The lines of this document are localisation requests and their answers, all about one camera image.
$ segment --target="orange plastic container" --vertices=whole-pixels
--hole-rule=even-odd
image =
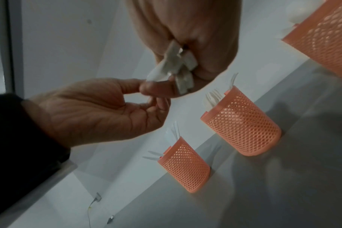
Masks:
[[[342,0],[328,0],[283,39],[342,77]]]
[[[276,145],[281,129],[236,86],[201,120],[245,156]]]
[[[187,191],[197,192],[209,179],[210,166],[182,137],[164,154],[158,163]]]

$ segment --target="dark sleeve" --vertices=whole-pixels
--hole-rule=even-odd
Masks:
[[[27,115],[22,99],[0,95],[0,213],[57,170],[70,157]]]

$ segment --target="human hand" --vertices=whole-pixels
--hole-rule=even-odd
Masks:
[[[195,55],[195,92],[225,71],[238,51],[241,0],[127,0],[135,28],[156,62],[175,39]],[[144,95],[179,97],[173,80],[145,82]]]
[[[124,94],[139,92],[143,80],[91,79],[26,100],[30,117],[66,147],[131,139],[160,128],[171,101],[150,98],[126,103]]]

